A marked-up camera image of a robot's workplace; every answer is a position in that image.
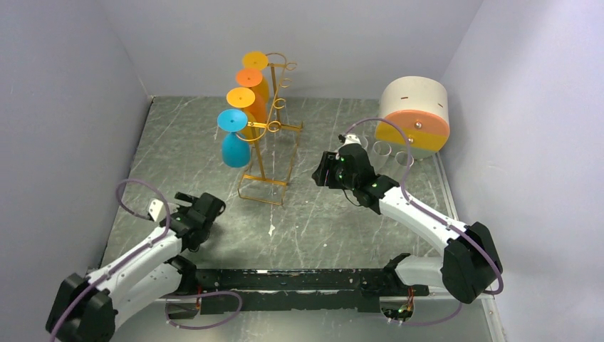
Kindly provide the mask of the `clear wine glass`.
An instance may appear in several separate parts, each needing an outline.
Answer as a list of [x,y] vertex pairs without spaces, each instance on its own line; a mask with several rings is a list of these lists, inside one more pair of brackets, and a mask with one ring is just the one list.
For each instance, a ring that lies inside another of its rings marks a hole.
[[413,156],[409,157],[405,151],[401,150],[394,156],[392,165],[392,179],[396,180],[397,182],[401,182],[408,169],[408,159],[410,159],[410,165],[413,166],[415,159]]
[[350,138],[352,140],[354,140],[355,142],[359,143],[360,146],[364,150],[367,150],[367,148],[368,148],[368,139],[364,135],[350,134]]
[[370,150],[369,159],[376,173],[381,171],[385,166],[391,152],[392,148],[388,142],[381,140],[374,142]]

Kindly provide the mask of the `gold wire glass rack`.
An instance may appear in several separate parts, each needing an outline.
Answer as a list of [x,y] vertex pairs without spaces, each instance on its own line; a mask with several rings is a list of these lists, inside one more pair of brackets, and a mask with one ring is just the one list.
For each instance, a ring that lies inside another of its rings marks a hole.
[[[279,96],[279,91],[282,88],[287,88],[291,84],[291,79],[285,77],[287,71],[293,71],[296,69],[297,62],[288,61],[282,53],[271,52],[265,53],[268,57],[268,66],[263,69],[263,74],[268,81],[269,85],[269,100],[267,105],[270,108],[267,110],[267,120],[265,123],[253,123],[248,122],[247,127],[250,129],[251,138],[247,139],[248,143],[253,143],[251,150],[256,153],[256,161],[251,161],[249,165],[243,171],[239,184],[237,187],[238,195],[240,198],[247,200],[254,200],[257,202],[263,202],[267,204],[282,205],[285,193],[287,190],[288,182],[291,178],[291,173],[294,164],[294,157],[299,145],[301,131],[303,124],[298,126],[286,124],[281,119],[281,110],[286,107],[286,100]],[[293,154],[290,159],[288,174],[285,180],[275,180],[268,178],[264,172],[264,164],[261,156],[259,142],[267,133],[277,133],[282,130],[294,131],[296,133],[296,139],[293,149]],[[271,185],[272,187],[278,186],[281,188],[280,200],[275,202],[268,199],[262,199],[260,197],[250,197],[241,193],[243,181],[260,182],[262,184]]]

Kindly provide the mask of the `blue wine glass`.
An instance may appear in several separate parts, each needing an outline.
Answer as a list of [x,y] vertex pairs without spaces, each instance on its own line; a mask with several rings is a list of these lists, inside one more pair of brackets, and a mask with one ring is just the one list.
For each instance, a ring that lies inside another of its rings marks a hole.
[[248,142],[239,138],[238,133],[248,123],[246,114],[239,109],[222,111],[217,117],[218,127],[227,132],[222,140],[222,159],[225,165],[233,168],[245,167],[251,159]]

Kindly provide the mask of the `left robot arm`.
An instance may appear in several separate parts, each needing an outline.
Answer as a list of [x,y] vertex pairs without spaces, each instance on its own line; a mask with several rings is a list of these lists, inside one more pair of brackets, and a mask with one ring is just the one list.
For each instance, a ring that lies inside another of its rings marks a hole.
[[178,192],[176,204],[152,198],[145,219],[158,225],[130,251],[85,276],[71,274],[59,286],[46,330],[59,341],[109,341],[130,317],[165,296],[208,290],[197,266],[182,256],[209,238],[226,204],[207,192]]

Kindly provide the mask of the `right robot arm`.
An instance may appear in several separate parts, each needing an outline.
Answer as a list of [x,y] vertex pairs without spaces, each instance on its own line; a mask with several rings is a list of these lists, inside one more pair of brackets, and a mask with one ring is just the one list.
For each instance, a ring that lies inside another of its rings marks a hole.
[[480,222],[465,224],[448,217],[391,177],[375,173],[360,144],[323,152],[312,178],[319,187],[351,192],[359,206],[405,225],[438,252],[435,257],[395,261],[384,277],[391,294],[403,294],[410,286],[433,286],[470,304],[481,294],[502,292],[503,267],[489,229]]

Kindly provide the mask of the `yellow wine glass left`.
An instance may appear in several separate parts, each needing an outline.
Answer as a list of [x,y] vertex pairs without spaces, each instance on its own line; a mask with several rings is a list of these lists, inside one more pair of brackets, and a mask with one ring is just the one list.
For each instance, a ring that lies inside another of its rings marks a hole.
[[230,106],[242,110],[248,122],[266,122],[266,101],[255,90],[246,87],[233,88],[227,93],[226,100]]

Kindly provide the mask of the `yellow wine glass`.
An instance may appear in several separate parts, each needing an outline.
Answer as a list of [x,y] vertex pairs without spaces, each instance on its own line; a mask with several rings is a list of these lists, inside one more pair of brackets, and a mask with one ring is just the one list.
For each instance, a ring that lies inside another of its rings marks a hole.
[[230,106],[242,110],[248,122],[266,122],[266,101],[255,90],[246,87],[233,88],[227,93],[226,100]]
[[251,51],[242,58],[243,72],[240,76],[241,85],[255,90],[265,101],[269,99],[269,85],[263,69],[268,66],[269,60],[261,51]]

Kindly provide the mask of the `orange wine glass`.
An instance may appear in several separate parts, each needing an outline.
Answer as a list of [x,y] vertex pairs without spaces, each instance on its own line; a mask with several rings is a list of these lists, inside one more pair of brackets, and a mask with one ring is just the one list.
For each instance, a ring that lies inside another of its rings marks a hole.
[[269,86],[262,72],[256,68],[243,68],[237,73],[236,81],[255,94],[254,103],[244,110],[252,114],[256,122],[265,123],[268,116]]

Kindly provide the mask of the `yellow wine glass right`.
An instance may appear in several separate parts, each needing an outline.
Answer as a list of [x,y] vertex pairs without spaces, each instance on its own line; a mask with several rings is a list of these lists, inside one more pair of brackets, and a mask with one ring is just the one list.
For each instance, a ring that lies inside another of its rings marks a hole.
[[255,90],[265,101],[269,99],[269,85],[263,69],[268,66],[269,60],[261,51],[251,51],[242,58],[243,72],[240,76],[241,85]]

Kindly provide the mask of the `round beige drawer cabinet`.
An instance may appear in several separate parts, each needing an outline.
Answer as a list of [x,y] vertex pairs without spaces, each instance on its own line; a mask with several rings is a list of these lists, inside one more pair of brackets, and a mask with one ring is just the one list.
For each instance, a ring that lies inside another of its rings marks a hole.
[[397,131],[401,129],[409,138],[413,158],[419,160],[439,152],[451,132],[445,87],[422,76],[404,76],[389,83],[382,92],[378,116],[396,127],[379,122],[375,138],[404,147]]

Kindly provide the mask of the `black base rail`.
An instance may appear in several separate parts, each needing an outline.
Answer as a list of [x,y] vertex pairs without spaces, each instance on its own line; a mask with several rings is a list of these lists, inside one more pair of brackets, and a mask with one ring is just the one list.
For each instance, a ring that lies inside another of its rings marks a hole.
[[176,295],[208,294],[203,314],[242,311],[355,309],[379,313],[385,297],[428,296],[425,285],[404,285],[385,269],[197,269],[181,279]]

